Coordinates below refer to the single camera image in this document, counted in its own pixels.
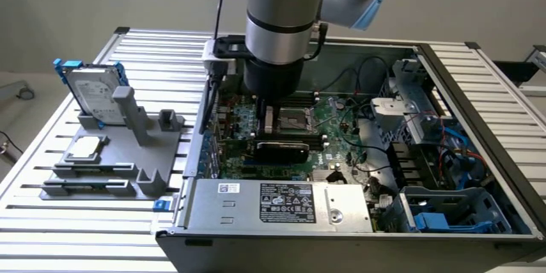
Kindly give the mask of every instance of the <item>gray floor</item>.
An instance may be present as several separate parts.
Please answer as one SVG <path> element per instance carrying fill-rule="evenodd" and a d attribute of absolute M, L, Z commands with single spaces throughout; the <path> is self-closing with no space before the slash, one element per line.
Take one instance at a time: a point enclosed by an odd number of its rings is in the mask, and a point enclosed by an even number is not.
<path fill-rule="evenodd" d="M 0 72 L 0 85 L 23 79 L 34 90 L 31 100 L 15 97 L 0 101 L 0 130 L 3 131 L 22 150 L 27 147 L 49 116 L 66 97 L 66 86 L 55 74 L 14 74 Z M 0 180 L 10 166 L 0 161 Z"/>

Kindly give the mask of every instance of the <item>power supply label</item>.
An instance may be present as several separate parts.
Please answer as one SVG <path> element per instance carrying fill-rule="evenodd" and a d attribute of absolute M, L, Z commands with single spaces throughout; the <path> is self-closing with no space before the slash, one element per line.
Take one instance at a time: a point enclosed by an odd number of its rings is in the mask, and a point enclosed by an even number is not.
<path fill-rule="evenodd" d="M 316 223 L 312 185 L 261 183 L 258 198 L 261 222 Z"/>

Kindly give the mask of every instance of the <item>black ring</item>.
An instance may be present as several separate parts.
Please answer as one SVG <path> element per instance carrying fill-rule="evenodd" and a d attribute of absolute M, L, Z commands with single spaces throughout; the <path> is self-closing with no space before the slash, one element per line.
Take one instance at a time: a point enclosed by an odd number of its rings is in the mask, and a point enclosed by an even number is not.
<path fill-rule="evenodd" d="M 264 28 L 264 30 L 276 32 L 276 33 L 297 33 L 305 31 L 313 25 L 314 21 L 312 20 L 308 24 L 294 27 L 281 27 L 268 24 L 266 22 L 261 22 L 252 14 L 246 11 L 248 19 L 253 22 L 256 26 Z"/>

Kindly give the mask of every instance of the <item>caster wheel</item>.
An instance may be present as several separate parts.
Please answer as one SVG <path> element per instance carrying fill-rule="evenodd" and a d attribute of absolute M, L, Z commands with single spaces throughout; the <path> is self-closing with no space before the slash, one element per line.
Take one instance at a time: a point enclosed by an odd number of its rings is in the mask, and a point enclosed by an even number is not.
<path fill-rule="evenodd" d="M 18 90 L 18 95 L 17 98 L 22 100 L 30 100 L 34 97 L 34 91 L 31 91 L 29 88 L 23 87 L 22 89 Z"/>

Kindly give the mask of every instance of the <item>hard drive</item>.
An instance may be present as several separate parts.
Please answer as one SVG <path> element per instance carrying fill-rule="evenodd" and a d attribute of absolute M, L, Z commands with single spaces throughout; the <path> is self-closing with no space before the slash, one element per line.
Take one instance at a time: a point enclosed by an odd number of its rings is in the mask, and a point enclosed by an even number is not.
<path fill-rule="evenodd" d="M 61 64 L 55 59 L 54 69 L 75 98 L 85 115 L 91 115 L 105 125 L 124 125 L 118 105 L 112 99 L 117 86 L 128 86 L 124 67 L 113 65 L 85 65 L 79 60 Z"/>

